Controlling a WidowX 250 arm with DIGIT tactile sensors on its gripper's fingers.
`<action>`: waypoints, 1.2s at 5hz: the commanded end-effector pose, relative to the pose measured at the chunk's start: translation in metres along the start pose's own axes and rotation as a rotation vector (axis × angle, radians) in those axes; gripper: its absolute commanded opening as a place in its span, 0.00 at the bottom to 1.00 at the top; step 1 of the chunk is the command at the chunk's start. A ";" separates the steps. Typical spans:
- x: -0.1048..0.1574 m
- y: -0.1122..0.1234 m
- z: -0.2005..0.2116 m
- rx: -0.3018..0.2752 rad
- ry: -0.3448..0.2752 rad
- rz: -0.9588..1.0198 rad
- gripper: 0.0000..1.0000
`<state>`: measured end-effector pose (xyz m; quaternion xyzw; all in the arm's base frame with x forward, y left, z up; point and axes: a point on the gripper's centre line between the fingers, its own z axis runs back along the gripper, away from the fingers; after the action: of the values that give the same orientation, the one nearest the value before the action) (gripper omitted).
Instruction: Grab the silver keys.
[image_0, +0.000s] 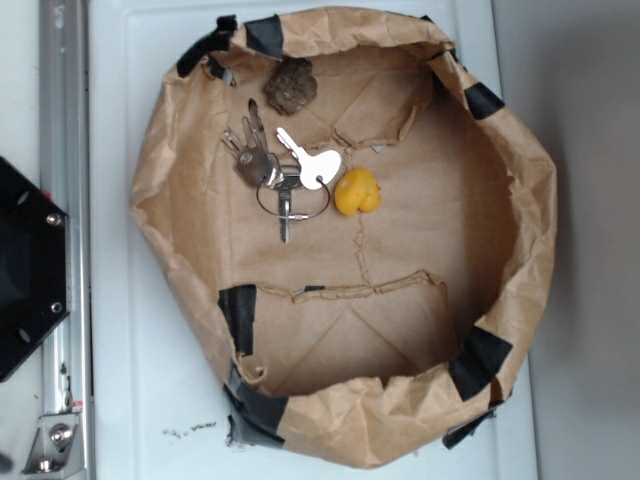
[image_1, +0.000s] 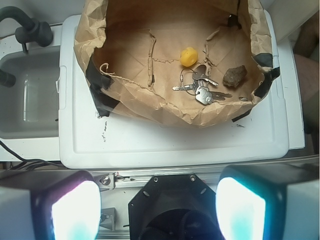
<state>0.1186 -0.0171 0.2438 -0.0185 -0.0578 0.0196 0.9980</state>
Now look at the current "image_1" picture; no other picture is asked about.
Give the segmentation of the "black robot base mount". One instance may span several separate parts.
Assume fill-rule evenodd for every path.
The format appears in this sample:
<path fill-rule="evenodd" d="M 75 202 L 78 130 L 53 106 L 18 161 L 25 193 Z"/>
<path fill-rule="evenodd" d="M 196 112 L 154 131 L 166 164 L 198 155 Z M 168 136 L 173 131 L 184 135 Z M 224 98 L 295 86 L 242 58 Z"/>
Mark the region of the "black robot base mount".
<path fill-rule="evenodd" d="M 132 240 L 222 240 L 216 193 L 194 173 L 155 175 L 128 203 Z"/>

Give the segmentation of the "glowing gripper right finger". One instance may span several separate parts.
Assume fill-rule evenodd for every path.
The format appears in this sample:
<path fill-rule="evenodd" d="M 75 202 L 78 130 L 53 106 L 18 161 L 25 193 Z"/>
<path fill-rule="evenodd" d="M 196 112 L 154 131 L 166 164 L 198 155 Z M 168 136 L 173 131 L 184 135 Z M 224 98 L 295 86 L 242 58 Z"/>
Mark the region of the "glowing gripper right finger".
<path fill-rule="evenodd" d="M 318 240 L 319 165 L 228 165 L 217 184 L 215 209 L 227 240 Z"/>

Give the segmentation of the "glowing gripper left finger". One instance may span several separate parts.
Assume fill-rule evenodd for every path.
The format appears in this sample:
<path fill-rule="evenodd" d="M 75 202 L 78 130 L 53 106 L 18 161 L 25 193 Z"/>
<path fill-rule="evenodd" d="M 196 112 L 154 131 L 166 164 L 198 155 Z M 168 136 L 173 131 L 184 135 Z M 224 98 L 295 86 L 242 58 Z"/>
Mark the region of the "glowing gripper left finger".
<path fill-rule="evenodd" d="M 100 189 L 86 170 L 0 173 L 2 240 L 94 240 Z"/>

